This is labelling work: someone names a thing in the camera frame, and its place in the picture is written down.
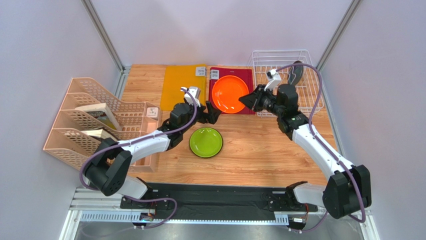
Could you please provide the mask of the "orange plate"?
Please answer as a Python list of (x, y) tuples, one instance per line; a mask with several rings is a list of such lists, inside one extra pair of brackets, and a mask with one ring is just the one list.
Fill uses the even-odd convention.
[(226, 75), (218, 79), (212, 87), (212, 102), (225, 114), (237, 114), (245, 108), (240, 97), (249, 94), (247, 84), (239, 77)]

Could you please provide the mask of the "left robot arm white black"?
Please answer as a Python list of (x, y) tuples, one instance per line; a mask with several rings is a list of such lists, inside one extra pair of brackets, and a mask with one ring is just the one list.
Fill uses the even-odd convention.
[(205, 105), (178, 103), (169, 118), (149, 134), (120, 141), (106, 138), (80, 168), (80, 182), (85, 188), (100, 191), (106, 197), (120, 194), (140, 200), (149, 187), (143, 180), (128, 175), (131, 165), (150, 155), (175, 148), (193, 125), (214, 125), (221, 113), (209, 101)]

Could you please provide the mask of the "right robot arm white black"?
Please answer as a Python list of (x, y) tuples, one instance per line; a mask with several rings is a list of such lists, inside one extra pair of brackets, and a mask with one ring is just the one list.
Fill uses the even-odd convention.
[(299, 111), (299, 95), (290, 84), (282, 84), (277, 94), (258, 85), (239, 101), (254, 112), (267, 111), (277, 117), (278, 128), (299, 145), (319, 166), (326, 185), (300, 181), (286, 187), (289, 207), (311, 204), (323, 207), (335, 219), (349, 216), (363, 223), (372, 204), (371, 175), (364, 165), (354, 165), (341, 156), (320, 135), (312, 119)]

